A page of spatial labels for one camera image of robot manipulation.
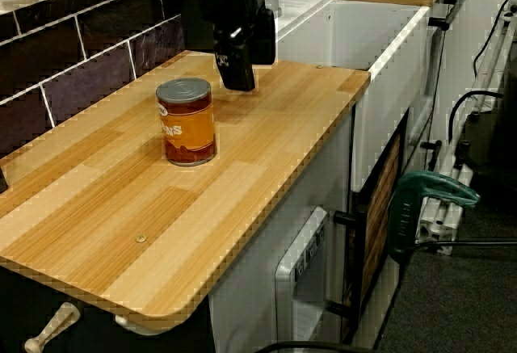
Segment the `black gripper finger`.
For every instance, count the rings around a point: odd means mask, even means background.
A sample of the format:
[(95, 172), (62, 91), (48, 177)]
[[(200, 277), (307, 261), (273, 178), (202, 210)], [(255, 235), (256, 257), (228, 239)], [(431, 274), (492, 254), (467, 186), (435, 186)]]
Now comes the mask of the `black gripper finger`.
[(264, 8), (255, 18), (251, 38), (251, 62), (272, 65), (275, 61), (275, 18), (272, 10)]
[(246, 43), (217, 41), (216, 64), (225, 88), (240, 91), (255, 88), (250, 50)]

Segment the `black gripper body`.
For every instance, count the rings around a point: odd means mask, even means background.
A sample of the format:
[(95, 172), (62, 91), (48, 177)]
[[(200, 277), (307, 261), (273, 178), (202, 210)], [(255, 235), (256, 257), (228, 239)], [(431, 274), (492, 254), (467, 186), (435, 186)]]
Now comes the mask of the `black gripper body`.
[(246, 43), (251, 50), (254, 21), (266, 8), (265, 0), (213, 0), (213, 3), (214, 50), (219, 40)]

